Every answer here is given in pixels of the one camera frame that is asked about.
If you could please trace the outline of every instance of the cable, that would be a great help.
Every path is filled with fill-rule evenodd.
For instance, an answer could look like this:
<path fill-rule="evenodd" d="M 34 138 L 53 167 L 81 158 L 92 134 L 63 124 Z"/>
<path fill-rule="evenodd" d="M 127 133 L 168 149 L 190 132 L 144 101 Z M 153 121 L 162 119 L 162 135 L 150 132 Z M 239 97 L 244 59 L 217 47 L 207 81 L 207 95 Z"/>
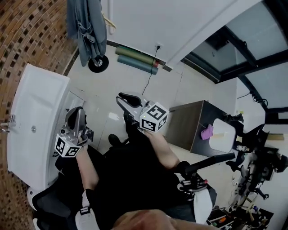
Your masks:
<path fill-rule="evenodd" d="M 254 102 L 257 102 L 257 103 L 260 103 L 260 102 L 264 102 L 264 101 L 265 101 L 265 102 L 266 102 L 265 106 L 266 106 L 266 108 L 268 107 L 268 101 L 267 101 L 267 99 L 263 98 L 263 99 L 260 99 L 260 100 L 255 100 L 254 97 L 252 97 L 252 98 L 253 98 L 253 101 L 254 101 Z"/>
<path fill-rule="evenodd" d="M 143 90 L 143 93 L 145 92 L 145 89 L 146 89 L 146 87 L 148 86 L 149 81 L 150 81 L 150 78 L 151 78 L 151 76 L 152 76 L 152 69 L 153 69 L 154 60 L 155 60 L 155 58 L 156 58 L 156 54 L 157 54 L 157 51 L 158 51 L 159 49 L 160 49 L 160 45 L 157 46 L 157 50 L 156 50 L 156 53 L 155 53 L 155 56 L 154 56 L 154 58 L 153 58 L 152 65 L 151 65 L 151 74 L 150 74 L 150 76 L 149 76 L 148 83 L 147 83 L 147 85 L 145 86 L 145 88 L 144 88 L 144 90 Z"/>
<path fill-rule="evenodd" d="M 248 96 L 250 93 L 251 93 L 251 92 L 249 92 L 248 94 L 246 94 L 246 95 L 244 95 L 244 96 L 242 96 L 242 97 L 238 97 L 237 99 L 243 98 L 243 97 L 245 97 L 245 96 Z"/>

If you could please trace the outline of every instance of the power outlet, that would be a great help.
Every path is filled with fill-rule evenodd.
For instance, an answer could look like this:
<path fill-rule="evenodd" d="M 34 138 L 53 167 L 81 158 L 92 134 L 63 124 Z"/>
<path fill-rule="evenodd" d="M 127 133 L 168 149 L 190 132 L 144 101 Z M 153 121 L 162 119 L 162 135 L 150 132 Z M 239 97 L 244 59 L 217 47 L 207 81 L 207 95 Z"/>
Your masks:
<path fill-rule="evenodd" d="M 160 49 L 163 48 L 163 45 L 162 45 L 161 43 L 159 43 L 159 42 L 157 42 L 157 43 L 155 44 L 156 49 L 157 49 L 158 46 L 160 46 Z"/>

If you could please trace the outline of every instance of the black metal frame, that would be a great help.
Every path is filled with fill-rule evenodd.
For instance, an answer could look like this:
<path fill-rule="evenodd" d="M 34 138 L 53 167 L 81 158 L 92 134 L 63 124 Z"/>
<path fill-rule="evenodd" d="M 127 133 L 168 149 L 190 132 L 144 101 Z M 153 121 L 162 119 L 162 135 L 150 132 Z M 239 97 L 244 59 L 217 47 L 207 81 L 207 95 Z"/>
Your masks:
<path fill-rule="evenodd" d="M 236 47 L 236 49 L 246 58 L 251 66 L 256 67 L 256 59 L 247 48 L 247 43 L 239 39 L 227 26 L 223 26 L 219 32 L 226 37 L 226 39 Z"/>
<path fill-rule="evenodd" d="M 288 0 L 264 0 L 263 2 L 266 4 L 275 20 L 282 28 L 288 44 Z M 220 33 L 234 47 L 236 47 L 236 49 L 246 58 L 247 61 L 239 65 L 229 67 L 223 71 L 218 71 L 211 64 L 200 58 L 195 53 L 191 52 L 182 60 L 182 62 L 198 70 L 215 84 L 238 77 L 247 86 L 250 92 L 252 92 L 253 96 L 261 101 L 262 98 L 260 94 L 245 75 L 288 62 L 288 49 L 256 60 L 247 48 L 246 42 L 240 40 L 227 26 L 222 27 L 217 31 L 217 33 Z M 261 105 L 267 113 L 272 114 L 275 113 L 275 111 L 288 112 L 288 108 L 267 109 L 263 102 Z"/>
<path fill-rule="evenodd" d="M 288 124 L 288 119 L 279 119 L 278 113 L 266 113 L 265 124 Z"/>

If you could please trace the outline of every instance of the green yoga mat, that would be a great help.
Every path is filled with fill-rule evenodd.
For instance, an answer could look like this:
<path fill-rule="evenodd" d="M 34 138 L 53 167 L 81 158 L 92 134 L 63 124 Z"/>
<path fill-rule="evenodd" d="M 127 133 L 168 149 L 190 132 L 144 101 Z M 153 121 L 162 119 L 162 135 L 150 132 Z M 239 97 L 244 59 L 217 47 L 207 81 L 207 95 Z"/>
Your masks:
<path fill-rule="evenodd" d="M 141 54 L 141 53 L 138 53 L 136 51 L 133 51 L 133 50 L 130 50 L 130 49 L 126 49 L 126 48 L 121 48 L 121 47 L 117 47 L 116 51 L 115 51 L 115 54 L 118 54 L 118 55 L 125 55 L 127 57 L 131 57 L 131 58 L 134 58 L 134 59 L 137 59 L 141 62 L 145 62 L 149 65 L 154 65 L 155 64 L 155 61 L 153 61 L 153 58 L 151 57 L 148 57 L 144 54 Z"/>
<path fill-rule="evenodd" d="M 139 60 L 136 60 L 131 57 L 124 56 L 124 55 L 119 55 L 117 61 L 126 65 L 129 65 L 129 66 L 135 67 L 137 69 L 146 71 L 148 73 L 151 73 L 151 68 L 152 68 L 152 74 L 154 75 L 157 74 L 158 72 L 158 68 L 152 67 L 151 65 L 147 63 L 141 62 Z"/>

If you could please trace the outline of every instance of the shoe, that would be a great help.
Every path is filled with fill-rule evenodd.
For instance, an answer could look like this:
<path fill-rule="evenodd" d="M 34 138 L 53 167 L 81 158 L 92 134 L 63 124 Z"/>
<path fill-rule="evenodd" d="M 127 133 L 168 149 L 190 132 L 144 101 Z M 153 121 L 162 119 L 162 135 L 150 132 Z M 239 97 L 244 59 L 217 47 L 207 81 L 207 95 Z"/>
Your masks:
<path fill-rule="evenodd" d="M 122 142 L 119 140 L 119 138 L 115 134 L 110 134 L 108 136 L 108 140 L 113 147 L 119 147 L 123 145 Z"/>

